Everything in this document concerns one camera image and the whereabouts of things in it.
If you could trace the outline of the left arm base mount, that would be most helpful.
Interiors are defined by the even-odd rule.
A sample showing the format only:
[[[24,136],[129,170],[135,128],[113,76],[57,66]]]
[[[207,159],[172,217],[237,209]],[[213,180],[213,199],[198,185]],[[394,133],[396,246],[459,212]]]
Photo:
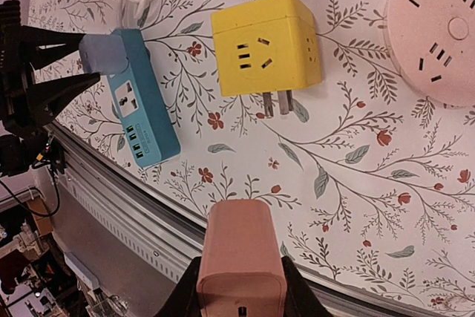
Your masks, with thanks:
[[[39,148],[35,148],[33,153],[35,155],[31,165],[32,169],[40,169],[44,166],[48,166],[54,174],[65,173],[65,150],[54,135],[44,135],[44,138],[39,142]]]

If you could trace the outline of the pink USB charger plug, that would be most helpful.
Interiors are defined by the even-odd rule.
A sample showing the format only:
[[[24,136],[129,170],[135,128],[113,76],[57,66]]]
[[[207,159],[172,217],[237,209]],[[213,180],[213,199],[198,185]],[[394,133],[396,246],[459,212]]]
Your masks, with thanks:
[[[213,205],[197,278],[202,316],[282,316],[286,279],[269,206]]]

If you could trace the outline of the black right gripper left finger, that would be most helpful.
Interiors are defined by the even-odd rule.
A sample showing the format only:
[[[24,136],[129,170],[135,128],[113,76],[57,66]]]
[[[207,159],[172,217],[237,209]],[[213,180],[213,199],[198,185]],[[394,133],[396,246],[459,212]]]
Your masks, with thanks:
[[[154,317],[200,317],[197,280],[201,257],[193,258],[170,296]]]

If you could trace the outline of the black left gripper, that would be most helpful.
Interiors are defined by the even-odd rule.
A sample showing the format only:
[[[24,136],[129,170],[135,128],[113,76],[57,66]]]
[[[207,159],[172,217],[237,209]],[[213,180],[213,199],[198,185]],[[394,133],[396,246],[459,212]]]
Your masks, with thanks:
[[[1,3],[1,175],[25,173],[45,126],[82,92],[100,81],[99,73],[35,83],[34,71],[78,51],[84,33],[63,33],[22,24],[21,2]]]

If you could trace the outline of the teal power strip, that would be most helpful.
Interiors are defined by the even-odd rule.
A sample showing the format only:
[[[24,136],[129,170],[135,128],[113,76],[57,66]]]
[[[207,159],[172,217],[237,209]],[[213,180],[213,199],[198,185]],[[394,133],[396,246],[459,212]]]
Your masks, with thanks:
[[[146,168],[177,156],[181,147],[140,30],[116,29],[113,34],[125,47],[127,67],[108,75],[108,84],[134,160]]]

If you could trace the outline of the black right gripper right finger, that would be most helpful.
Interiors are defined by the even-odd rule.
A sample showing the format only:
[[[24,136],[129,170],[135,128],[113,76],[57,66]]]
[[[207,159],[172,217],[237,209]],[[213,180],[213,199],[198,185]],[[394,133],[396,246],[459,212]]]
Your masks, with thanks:
[[[287,291],[284,303],[286,317],[333,317],[318,300],[291,258],[281,259]]]

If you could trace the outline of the blue USB charger plug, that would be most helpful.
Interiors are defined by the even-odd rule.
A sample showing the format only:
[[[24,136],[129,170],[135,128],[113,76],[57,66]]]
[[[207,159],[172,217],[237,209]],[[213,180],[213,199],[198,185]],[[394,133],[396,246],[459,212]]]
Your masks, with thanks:
[[[86,34],[79,43],[79,56],[85,73],[117,75],[128,67],[122,37],[115,34]]]

